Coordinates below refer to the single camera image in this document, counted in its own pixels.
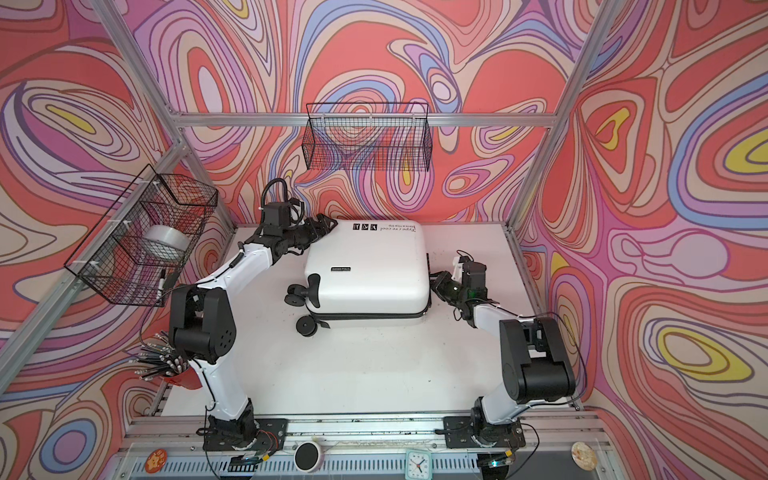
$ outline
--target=round sticker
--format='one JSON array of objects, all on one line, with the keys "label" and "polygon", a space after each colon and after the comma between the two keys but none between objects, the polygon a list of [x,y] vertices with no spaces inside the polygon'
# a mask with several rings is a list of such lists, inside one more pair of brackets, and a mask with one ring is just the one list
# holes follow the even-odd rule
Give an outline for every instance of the round sticker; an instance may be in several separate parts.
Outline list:
[{"label": "round sticker", "polygon": [[157,449],[147,457],[147,461],[144,463],[144,470],[147,473],[158,473],[168,460],[168,452],[163,449]]},{"label": "round sticker", "polygon": [[598,466],[598,456],[594,454],[592,447],[584,442],[576,442],[571,447],[571,457],[576,465],[588,472]]}]

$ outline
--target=black round object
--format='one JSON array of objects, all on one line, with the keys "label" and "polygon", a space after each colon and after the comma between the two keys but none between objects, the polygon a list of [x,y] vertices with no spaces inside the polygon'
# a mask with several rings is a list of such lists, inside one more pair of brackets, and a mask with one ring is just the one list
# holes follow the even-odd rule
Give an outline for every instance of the black round object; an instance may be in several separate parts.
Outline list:
[{"label": "black round object", "polygon": [[305,289],[304,285],[299,285],[297,283],[294,283],[288,286],[288,293],[292,293],[293,295],[301,295],[301,291],[304,289]]},{"label": "black round object", "polygon": [[317,459],[320,457],[320,452],[317,451],[317,447],[311,443],[303,443],[293,454],[293,460],[296,462],[296,466],[301,470],[311,470],[317,465]]},{"label": "black round object", "polygon": [[296,322],[296,331],[304,336],[312,336],[317,332],[317,322],[309,315],[305,315]]},{"label": "black round object", "polygon": [[288,305],[304,306],[304,297],[296,295],[295,293],[289,293],[286,295],[285,301]]}]

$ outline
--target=orange sticker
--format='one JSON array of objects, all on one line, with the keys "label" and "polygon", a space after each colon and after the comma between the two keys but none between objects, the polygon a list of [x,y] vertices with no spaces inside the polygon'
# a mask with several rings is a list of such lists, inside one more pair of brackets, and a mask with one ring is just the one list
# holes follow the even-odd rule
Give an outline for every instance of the orange sticker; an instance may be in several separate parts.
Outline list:
[{"label": "orange sticker", "polygon": [[147,473],[158,473],[168,460],[168,452],[163,449],[157,449],[147,457],[147,461],[144,463],[144,470]]}]

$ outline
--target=wire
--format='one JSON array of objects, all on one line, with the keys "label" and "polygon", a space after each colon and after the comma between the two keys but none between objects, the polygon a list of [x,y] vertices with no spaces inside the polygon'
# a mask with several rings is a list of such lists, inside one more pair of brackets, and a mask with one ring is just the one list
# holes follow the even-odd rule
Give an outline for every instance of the wire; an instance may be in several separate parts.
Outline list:
[{"label": "wire", "polygon": [[272,180],[268,181],[266,185],[264,185],[264,189],[261,191],[261,220],[259,221],[259,225],[264,224],[264,204],[266,203],[266,193],[270,191],[270,188],[277,183],[283,184],[283,201],[288,201],[288,184],[283,178],[273,178]]},{"label": "wire", "polygon": [[472,262],[475,261],[475,258],[472,256],[472,254],[464,250],[456,250],[456,254],[459,255],[460,257],[469,257],[469,260]]},{"label": "wire", "polygon": [[533,425],[531,425],[530,423],[523,423],[523,422],[520,422],[520,425],[525,425],[527,427],[531,427],[531,430],[533,430],[533,433],[536,434],[536,446],[533,448],[533,452],[531,452],[531,454],[528,457],[526,457],[525,460],[523,460],[523,462],[520,464],[520,466],[514,472],[512,472],[510,474],[507,474],[506,478],[510,478],[514,474],[516,474],[517,472],[520,472],[523,469],[523,467],[525,467],[525,464],[528,463],[528,460],[531,459],[533,454],[536,453],[536,450],[538,450],[538,446],[541,444],[541,439],[539,438],[538,432],[536,431],[536,428],[534,428]]},{"label": "wire", "polygon": [[[203,428],[197,429],[198,435],[205,435],[208,432],[208,412],[212,412],[216,408],[216,396],[214,395],[214,390],[210,387],[210,383],[208,382],[208,376],[205,374],[205,371],[203,370],[203,367],[200,366],[200,362],[197,361],[197,359],[192,359],[193,362],[197,364],[197,368],[200,369],[200,372],[203,374],[203,380],[205,380],[205,386],[208,387],[208,392],[210,393],[210,397],[214,399],[214,406],[210,407],[208,409],[208,405],[205,405],[205,417],[203,418]],[[210,458],[208,457],[208,451],[203,447],[203,452],[205,452],[205,461],[208,463],[208,468],[210,468],[210,472],[214,474],[214,477],[216,477],[217,480],[221,480],[221,477],[218,473],[214,470],[214,466],[210,463]]]}]

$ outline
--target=mounting plate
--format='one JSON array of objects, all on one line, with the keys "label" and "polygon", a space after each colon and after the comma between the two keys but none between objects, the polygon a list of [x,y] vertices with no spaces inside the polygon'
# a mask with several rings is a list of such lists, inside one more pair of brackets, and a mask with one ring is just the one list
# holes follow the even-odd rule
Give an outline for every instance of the mounting plate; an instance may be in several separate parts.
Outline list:
[{"label": "mounting plate", "polygon": [[[277,450],[282,450],[286,439],[286,428],[288,427],[288,419],[256,419],[259,424],[259,429],[265,432],[270,432],[275,435],[277,439]],[[272,441],[271,436],[264,433],[260,433],[256,437],[256,442],[253,444],[248,452],[266,452],[270,449]],[[221,445],[221,438],[215,434],[205,435],[203,441],[203,450],[206,452],[234,452],[235,449],[231,445]]]},{"label": "mounting plate", "polygon": [[[472,419],[466,417],[443,417],[443,429],[446,430],[445,446],[449,449],[476,449],[479,446],[472,439]],[[525,447],[525,435],[523,435],[520,420],[508,425],[495,425],[498,441],[489,448],[511,448],[512,451]]]}]

